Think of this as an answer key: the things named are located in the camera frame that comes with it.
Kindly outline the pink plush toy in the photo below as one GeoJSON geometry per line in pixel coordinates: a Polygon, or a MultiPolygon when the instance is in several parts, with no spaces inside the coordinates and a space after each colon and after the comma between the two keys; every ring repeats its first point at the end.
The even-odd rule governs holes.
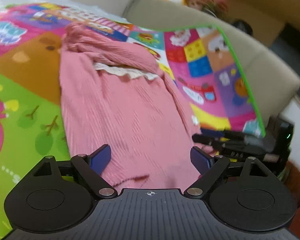
{"type": "Polygon", "coordinates": [[[211,0],[190,0],[188,6],[193,9],[202,11],[209,5],[210,2],[211,0]]]}

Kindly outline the black round object on shelf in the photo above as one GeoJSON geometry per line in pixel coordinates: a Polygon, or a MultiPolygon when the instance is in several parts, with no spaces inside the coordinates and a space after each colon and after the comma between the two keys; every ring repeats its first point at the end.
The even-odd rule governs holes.
{"type": "Polygon", "coordinates": [[[232,23],[232,25],[241,30],[242,32],[250,35],[250,36],[253,36],[253,29],[252,27],[245,21],[245,20],[242,20],[242,19],[235,19],[232,23]]]}

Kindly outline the colourful cartoon play mat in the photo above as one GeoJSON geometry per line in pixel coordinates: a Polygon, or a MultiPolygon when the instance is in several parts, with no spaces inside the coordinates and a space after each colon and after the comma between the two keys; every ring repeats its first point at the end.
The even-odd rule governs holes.
{"type": "Polygon", "coordinates": [[[189,102],[199,128],[264,125],[243,68],[215,25],[156,30],[52,3],[0,11],[0,239],[11,230],[4,199],[42,157],[69,160],[61,109],[62,40],[81,23],[111,40],[147,49],[189,102]]]}

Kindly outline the beige sofa backrest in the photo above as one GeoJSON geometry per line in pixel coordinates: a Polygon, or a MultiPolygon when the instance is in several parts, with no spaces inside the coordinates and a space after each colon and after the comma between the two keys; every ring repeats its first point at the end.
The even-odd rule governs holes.
{"type": "Polygon", "coordinates": [[[148,29],[170,30],[215,25],[229,39],[260,110],[264,124],[279,114],[300,88],[296,72],[256,39],[204,12],[166,0],[138,0],[125,19],[148,29]]]}

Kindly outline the white bubble wrap sheet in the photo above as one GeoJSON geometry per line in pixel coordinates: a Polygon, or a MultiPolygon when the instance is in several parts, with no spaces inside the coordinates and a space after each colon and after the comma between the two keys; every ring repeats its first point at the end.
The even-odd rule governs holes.
{"type": "Polygon", "coordinates": [[[102,16],[110,20],[114,20],[116,22],[128,23],[128,21],[125,18],[106,12],[105,10],[101,9],[96,5],[86,5],[71,0],[0,0],[0,11],[2,11],[8,5],[45,3],[45,2],[91,12],[93,14],[96,14],[97,16],[102,16]]]}

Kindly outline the potted red leaf plant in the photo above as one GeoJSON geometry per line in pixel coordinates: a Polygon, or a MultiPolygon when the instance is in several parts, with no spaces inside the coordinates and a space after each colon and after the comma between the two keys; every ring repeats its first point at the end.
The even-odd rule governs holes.
{"type": "Polygon", "coordinates": [[[220,20],[228,20],[228,0],[205,0],[202,11],[220,20]]]}

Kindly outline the pink knit sweater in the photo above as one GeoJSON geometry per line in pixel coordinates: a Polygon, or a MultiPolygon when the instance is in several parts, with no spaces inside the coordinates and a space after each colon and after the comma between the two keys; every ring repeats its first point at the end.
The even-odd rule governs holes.
{"type": "Polygon", "coordinates": [[[147,49],[72,23],[59,81],[71,156],[109,145],[102,178],[115,189],[185,190],[199,178],[190,161],[194,113],[147,49]]]}

